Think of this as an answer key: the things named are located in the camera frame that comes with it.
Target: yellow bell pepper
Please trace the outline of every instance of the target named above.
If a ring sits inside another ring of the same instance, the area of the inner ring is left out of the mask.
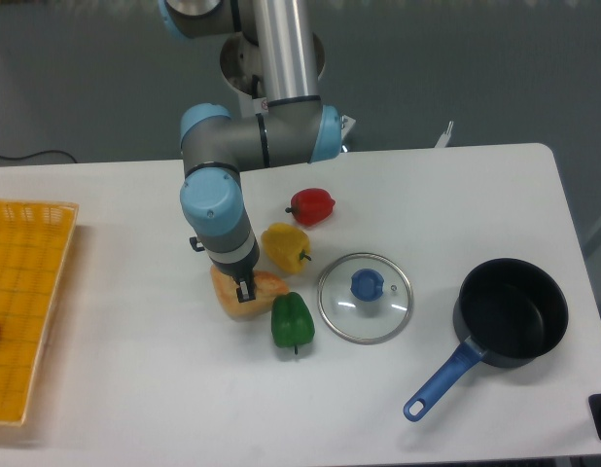
[[[289,274],[301,272],[311,253],[309,237],[288,224],[276,223],[262,233],[262,247],[271,261]]]

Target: pepper stem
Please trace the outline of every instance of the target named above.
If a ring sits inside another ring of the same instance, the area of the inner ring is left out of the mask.
[[[300,260],[309,260],[309,261],[311,261],[311,257],[310,257],[309,255],[307,255],[307,254],[304,252],[304,250],[301,250],[301,251],[300,251],[300,254],[299,254],[299,259],[300,259]]]

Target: black saucepan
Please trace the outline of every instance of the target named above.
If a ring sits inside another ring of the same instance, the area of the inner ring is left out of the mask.
[[[454,307],[461,344],[405,404],[405,416],[420,420],[476,363],[514,368],[552,350],[568,325],[562,291],[542,269],[502,258],[472,270]]]

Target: blue lid knob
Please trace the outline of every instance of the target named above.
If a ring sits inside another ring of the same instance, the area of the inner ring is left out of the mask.
[[[373,302],[382,296],[382,275],[374,269],[359,269],[352,274],[350,291],[359,300]]]

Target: handle hole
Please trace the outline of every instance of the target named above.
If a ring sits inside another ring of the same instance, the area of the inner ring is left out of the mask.
[[[415,403],[412,406],[410,406],[410,409],[408,411],[411,415],[418,416],[419,413],[424,410],[424,407],[426,407],[424,401],[419,400],[415,401]]]

